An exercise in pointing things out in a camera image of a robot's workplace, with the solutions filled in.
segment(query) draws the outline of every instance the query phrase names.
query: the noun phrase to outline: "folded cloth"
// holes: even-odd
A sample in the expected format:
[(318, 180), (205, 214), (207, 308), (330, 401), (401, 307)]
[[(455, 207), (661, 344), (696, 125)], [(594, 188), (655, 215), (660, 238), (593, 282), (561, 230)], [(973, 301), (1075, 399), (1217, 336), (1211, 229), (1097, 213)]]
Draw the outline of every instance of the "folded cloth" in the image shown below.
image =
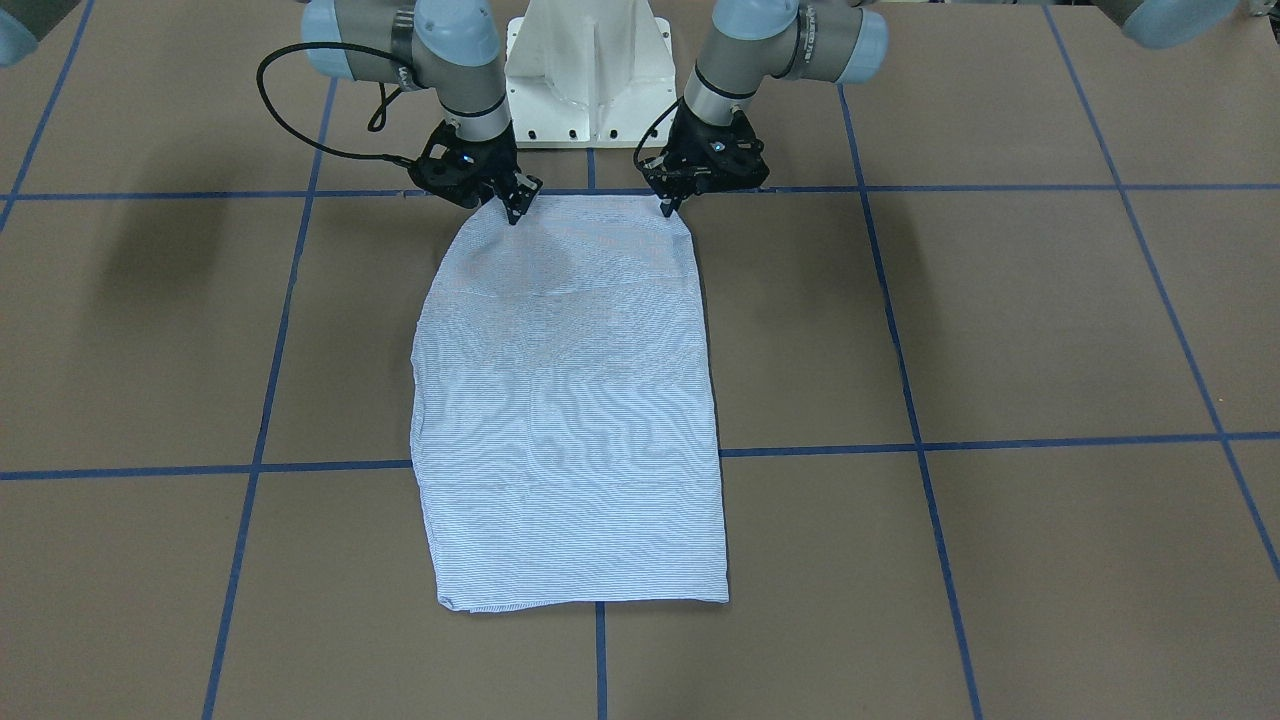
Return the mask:
[(652, 197), (489, 202), (413, 341), (410, 439), (440, 605), (728, 602), (692, 238)]

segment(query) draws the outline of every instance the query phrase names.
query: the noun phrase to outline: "light blue joint cap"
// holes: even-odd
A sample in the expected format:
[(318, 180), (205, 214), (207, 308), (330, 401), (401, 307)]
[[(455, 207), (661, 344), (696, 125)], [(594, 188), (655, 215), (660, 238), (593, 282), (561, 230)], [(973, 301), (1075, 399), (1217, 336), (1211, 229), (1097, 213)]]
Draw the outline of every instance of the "light blue joint cap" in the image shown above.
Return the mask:
[(764, 40), (787, 29), (799, 12), (800, 0), (718, 0), (712, 23), (733, 40)]
[(1124, 23), (1125, 37), (1152, 50), (1181, 45), (1231, 14), (1236, 0), (1147, 0)]
[[(334, 0), (311, 0), (302, 10), (302, 42), (342, 42), (338, 31), (338, 9)], [(311, 67), (323, 76), (356, 79), (346, 50), (307, 50)]]
[(454, 65), (479, 68), (498, 56), (489, 0), (417, 0), (413, 29), (428, 50)]
[(38, 45), (40, 41), (27, 26), (0, 9), (0, 68), (18, 64), (18, 60), (35, 53)]
[(858, 31), (854, 54), (849, 56), (845, 72), (836, 82), (867, 82), (879, 70), (888, 53), (888, 24), (884, 18), (870, 10), (863, 10), (863, 27)]

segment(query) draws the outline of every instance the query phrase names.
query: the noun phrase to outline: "white plastic mount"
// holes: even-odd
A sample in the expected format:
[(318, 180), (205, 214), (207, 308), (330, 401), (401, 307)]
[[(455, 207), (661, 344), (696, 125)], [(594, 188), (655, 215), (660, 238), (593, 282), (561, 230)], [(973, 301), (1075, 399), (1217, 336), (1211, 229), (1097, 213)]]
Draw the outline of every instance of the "white plastic mount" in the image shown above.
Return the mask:
[(530, 0), (507, 26), (507, 100), (518, 147), (635, 147), (676, 101), (671, 24), (648, 0)]

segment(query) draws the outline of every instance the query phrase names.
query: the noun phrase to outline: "white base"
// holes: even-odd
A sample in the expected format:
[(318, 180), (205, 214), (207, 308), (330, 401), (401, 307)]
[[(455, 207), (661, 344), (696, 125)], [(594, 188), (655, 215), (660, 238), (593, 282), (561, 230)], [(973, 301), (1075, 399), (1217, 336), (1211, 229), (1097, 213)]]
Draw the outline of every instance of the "white base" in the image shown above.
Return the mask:
[[(671, 23), (654, 18), (671, 54)], [(507, 58), (520, 36), (525, 18), (507, 26)], [(596, 108), (573, 102), (548, 85), (545, 77), (507, 77), (507, 100), (516, 129), (517, 147), (635, 147), (653, 120), (676, 101), (676, 77), (631, 81)], [(658, 126), (649, 143), (667, 143), (671, 117)], [(570, 137), (570, 131), (577, 137)]]

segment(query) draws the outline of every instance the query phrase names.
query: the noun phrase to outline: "cloth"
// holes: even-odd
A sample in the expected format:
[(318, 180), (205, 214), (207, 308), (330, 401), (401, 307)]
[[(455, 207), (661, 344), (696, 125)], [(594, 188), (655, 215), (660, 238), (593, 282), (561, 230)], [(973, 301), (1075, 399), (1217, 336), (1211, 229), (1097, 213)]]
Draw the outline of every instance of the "cloth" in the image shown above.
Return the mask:
[(413, 341), (411, 450), (451, 610), (728, 602), (692, 238), (652, 197), (471, 217)]

